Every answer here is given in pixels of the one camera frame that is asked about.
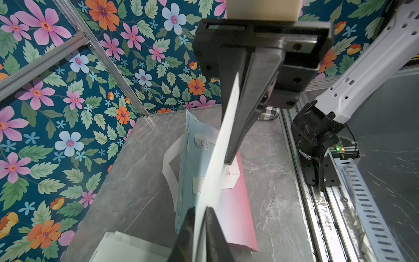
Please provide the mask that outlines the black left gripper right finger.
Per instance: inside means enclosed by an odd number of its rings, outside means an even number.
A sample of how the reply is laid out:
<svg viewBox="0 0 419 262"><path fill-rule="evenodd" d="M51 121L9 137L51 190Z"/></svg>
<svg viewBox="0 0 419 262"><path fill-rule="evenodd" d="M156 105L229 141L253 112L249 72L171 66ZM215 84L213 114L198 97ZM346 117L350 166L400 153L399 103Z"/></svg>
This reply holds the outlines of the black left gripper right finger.
<svg viewBox="0 0 419 262"><path fill-rule="evenodd" d="M225 239L214 208L205 211L205 244L207 262L234 262L235 259Z"/></svg>

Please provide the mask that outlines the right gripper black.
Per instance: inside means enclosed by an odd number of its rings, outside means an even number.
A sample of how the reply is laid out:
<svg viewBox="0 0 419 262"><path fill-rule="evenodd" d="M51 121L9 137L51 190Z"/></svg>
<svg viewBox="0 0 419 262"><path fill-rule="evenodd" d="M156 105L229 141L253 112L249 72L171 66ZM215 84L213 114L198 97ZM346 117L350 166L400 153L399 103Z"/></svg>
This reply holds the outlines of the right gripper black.
<svg viewBox="0 0 419 262"><path fill-rule="evenodd" d="M220 81L222 120L239 73L240 97L225 164L232 164L265 105L292 108L333 44L320 21L203 19L193 51L207 79Z"/></svg>

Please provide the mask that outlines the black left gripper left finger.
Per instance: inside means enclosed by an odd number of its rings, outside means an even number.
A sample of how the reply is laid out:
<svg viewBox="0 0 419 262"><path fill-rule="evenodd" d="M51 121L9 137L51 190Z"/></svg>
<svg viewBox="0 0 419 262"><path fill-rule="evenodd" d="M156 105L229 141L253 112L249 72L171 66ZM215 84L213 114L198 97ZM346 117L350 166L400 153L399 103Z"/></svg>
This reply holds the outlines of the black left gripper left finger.
<svg viewBox="0 0 419 262"><path fill-rule="evenodd" d="M167 262L191 262L193 255L193 235L195 223L195 208L188 209L181 230Z"/></svg>

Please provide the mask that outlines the white receipt paper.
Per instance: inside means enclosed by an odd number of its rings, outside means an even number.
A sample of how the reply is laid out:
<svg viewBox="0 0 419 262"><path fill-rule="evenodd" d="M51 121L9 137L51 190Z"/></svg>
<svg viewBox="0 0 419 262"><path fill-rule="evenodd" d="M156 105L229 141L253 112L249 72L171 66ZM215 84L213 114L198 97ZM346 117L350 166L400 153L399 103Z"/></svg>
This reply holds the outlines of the white receipt paper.
<svg viewBox="0 0 419 262"><path fill-rule="evenodd" d="M228 150L239 97L240 81L239 75L236 74L227 109L222 120L222 125L216 140L215 149L209 162L209 167L206 171L195 212L192 255L192 261L194 262L203 262L206 258L206 245L204 243L205 233L203 233L205 211L208 207L216 209L219 204L222 185L228 168L228 165L225 164L224 161Z"/></svg>

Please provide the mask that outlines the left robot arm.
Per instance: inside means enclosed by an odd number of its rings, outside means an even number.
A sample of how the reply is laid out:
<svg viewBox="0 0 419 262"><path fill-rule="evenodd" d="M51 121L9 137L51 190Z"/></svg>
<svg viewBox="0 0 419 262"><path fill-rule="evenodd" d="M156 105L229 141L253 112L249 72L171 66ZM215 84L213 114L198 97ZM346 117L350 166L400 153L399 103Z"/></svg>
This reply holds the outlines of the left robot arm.
<svg viewBox="0 0 419 262"><path fill-rule="evenodd" d="M227 262L233 256L219 223L219 202L244 137L272 102L291 109L333 44L330 22L299 21L298 1L228 1L228 18L202 19L193 51L203 75L220 81L222 125L216 141L186 134L185 149L213 148L204 176L181 189L198 191L182 219L169 261ZM305 105L292 122L300 154L315 163L315 183L324 187L325 151L358 107L419 52L419 3L405 1L366 51L324 93Z"/></svg>

